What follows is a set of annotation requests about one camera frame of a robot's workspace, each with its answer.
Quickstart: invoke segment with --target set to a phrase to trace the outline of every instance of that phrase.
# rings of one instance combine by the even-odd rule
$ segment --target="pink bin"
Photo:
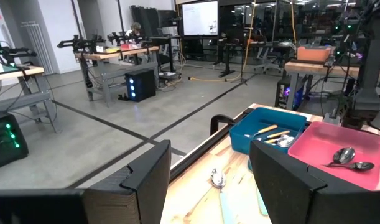
[[[366,172],[355,172],[342,167],[325,167],[334,153],[344,147],[356,151],[353,162],[373,162],[375,167]],[[289,149],[288,154],[322,171],[368,190],[375,190],[380,175],[380,136],[313,122]]]

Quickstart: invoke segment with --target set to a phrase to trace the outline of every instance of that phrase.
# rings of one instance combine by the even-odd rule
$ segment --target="blue bin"
[[[296,140],[303,132],[306,122],[306,117],[301,115],[290,114],[267,108],[256,108],[229,131],[231,146],[235,151],[249,155],[251,141],[256,138],[265,138],[271,134],[286,130],[290,131],[289,135],[294,136]],[[246,134],[252,136],[259,130],[273,124],[278,125],[278,128],[259,134],[253,139],[245,136]],[[279,146],[273,147],[284,153],[288,153],[289,148],[282,148]]]

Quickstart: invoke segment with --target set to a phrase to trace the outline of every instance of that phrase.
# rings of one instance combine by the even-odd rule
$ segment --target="wooden table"
[[[8,78],[18,78],[18,81],[22,88],[24,96],[16,96],[6,100],[0,100],[0,112],[13,111],[23,107],[29,107],[32,112],[33,119],[40,121],[40,118],[46,117],[50,120],[50,124],[53,126],[56,133],[60,133],[62,130],[57,121],[57,110],[52,103],[52,96],[49,92],[51,86],[47,83],[46,77],[44,77],[45,70],[42,67],[28,66],[29,69],[25,70],[25,74],[28,77],[34,78],[38,87],[38,92],[33,92],[27,86],[24,80],[23,72],[9,72],[0,74],[0,80]],[[37,104],[43,103],[45,110],[42,111],[37,107]]]
[[[149,47],[148,49],[142,48],[142,49],[131,49],[131,50],[124,50],[121,53],[112,53],[112,54],[81,54],[81,53],[75,53],[75,57],[82,59],[82,56],[84,59],[87,60],[96,60],[99,63],[97,63],[97,70],[100,73],[100,82],[101,88],[95,88],[93,84],[90,81],[89,75],[88,75],[88,66],[86,60],[80,60],[81,63],[81,70],[83,75],[83,82],[85,83],[86,93],[88,95],[89,101],[93,101],[93,94],[97,93],[104,97],[105,102],[107,106],[110,106],[112,103],[111,94],[116,91],[122,91],[124,88],[126,88],[125,83],[120,83],[116,85],[109,85],[113,82],[114,78],[117,77],[124,77],[127,72],[134,72],[138,70],[143,69],[152,69],[154,71],[154,77],[155,77],[155,87],[159,87],[159,71],[158,71],[158,63],[157,63],[157,51],[159,50],[159,47]],[[117,58],[125,55],[137,55],[137,54],[144,54],[144,53],[150,53],[150,62],[142,63],[140,65],[133,65],[129,66],[120,70],[111,71],[106,69],[103,61],[111,59],[111,58]]]
[[[310,63],[294,63],[288,62],[284,67],[285,71],[291,76],[290,78],[290,86],[297,86],[299,80],[299,74],[303,75],[318,75],[325,76],[327,75],[327,69],[323,65],[310,64]],[[350,67],[349,75],[353,78],[358,77],[359,67]],[[332,68],[332,71],[329,74],[330,77],[340,77],[344,78],[346,76],[346,72],[342,70],[339,65],[336,65]],[[306,94],[309,93],[310,87],[312,86],[312,78],[309,78],[306,84]],[[287,109],[292,109],[294,105],[296,91],[290,91],[288,95],[288,100],[286,104]]]
[[[311,122],[322,121],[320,116],[257,104],[250,106],[250,108],[257,107],[299,114]],[[366,126],[364,129],[380,134],[375,129]],[[186,157],[196,153],[200,146],[174,164],[172,169],[179,166]],[[256,193],[257,187],[253,173],[248,170],[248,159],[248,155],[232,150],[229,136],[215,144],[169,185],[161,223],[223,223],[219,190],[214,188],[210,181],[213,168],[222,168],[226,174],[227,184],[223,191],[226,193],[227,200],[231,205],[230,209],[234,213],[237,223],[271,223],[269,217],[260,213]]]

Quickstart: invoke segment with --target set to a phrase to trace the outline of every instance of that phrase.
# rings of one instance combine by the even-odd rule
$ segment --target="wooden tabletop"
[[[250,108],[257,107],[299,114],[311,122],[322,121],[320,116],[257,104],[250,106]],[[366,126],[363,129],[380,134]],[[230,210],[236,217],[236,223],[271,223],[269,217],[260,213],[257,187],[253,173],[248,170],[248,159],[249,156],[233,151],[229,136],[224,138],[169,185],[161,223],[223,223],[219,190],[210,182],[210,174],[214,168],[221,168],[226,174],[227,183],[223,191],[230,204]]]
[[[148,51],[156,51],[159,50],[159,47],[149,47]],[[131,54],[139,54],[139,53],[146,53],[147,49],[137,49],[137,50],[125,50],[122,51],[122,55],[131,55]],[[81,58],[81,53],[75,53],[76,58]],[[88,60],[104,60],[109,58],[115,58],[120,57],[120,53],[113,53],[113,54],[84,54],[85,58]]]
[[[288,62],[285,64],[285,70],[288,73],[305,73],[305,74],[321,74],[326,75],[327,68],[325,68],[323,65],[314,65],[309,63],[294,63],[294,62]],[[349,75],[353,78],[358,77],[358,71],[359,67],[350,67],[349,69]],[[345,77],[346,72],[343,71],[340,66],[334,66],[331,72],[332,75],[338,76],[338,77]]]
[[[40,73],[44,73],[45,70],[42,67],[36,67],[36,66],[27,66],[30,69],[26,70],[25,73],[27,75],[36,75]],[[0,74],[0,80],[7,79],[7,78],[17,78],[17,77],[23,77],[23,72],[9,72],[5,74]]]

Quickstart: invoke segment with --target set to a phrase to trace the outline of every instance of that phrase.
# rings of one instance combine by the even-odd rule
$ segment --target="concrete floor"
[[[173,164],[209,136],[213,115],[233,117],[252,103],[274,105],[280,74],[251,78],[253,68],[248,67],[244,73],[244,78],[251,78],[247,85],[239,85],[239,82],[190,81],[187,80],[188,76],[216,79],[224,66],[213,67],[210,62],[187,63],[197,67],[184,68],[183,80],[176,85],[176,89],[158,91],[157,96],[139,103],[115,100],[109,108],[100,96],[95,95],[95,101],[88,101],[80,72],[49,76],[55,101],[63,105],[57,106],[63,132],[55,134],[50,125],[32,121],[21,125],[29,146],[29,156],[0,168],[0,189],[67,187],[115,157],[136,149],[80,185],[87,187],[149,150],[155,141],[163,139],[171,140],[177,150],[176,154],[172,154]],[[241,69],[240,65],[231,68]],[[236,72],[225,78],[238,75],[239,72]],[[325,85],[329,90],[340,87],[339,83],[334,82]],[[18,86],[12,88],[1,99],[15,97],[20,90]],[[332,101],[323,102],[325,111],[330,111],[334,106]],[[322,113],[320,101],[315,99],[303,110],[317,115]],[[29,115],[27,108],[17,112]],[[92,118],[102,119],[104,123]],[[105,124],[114,124],[119,128]],[[380,115],[376,124],[380,126]]]

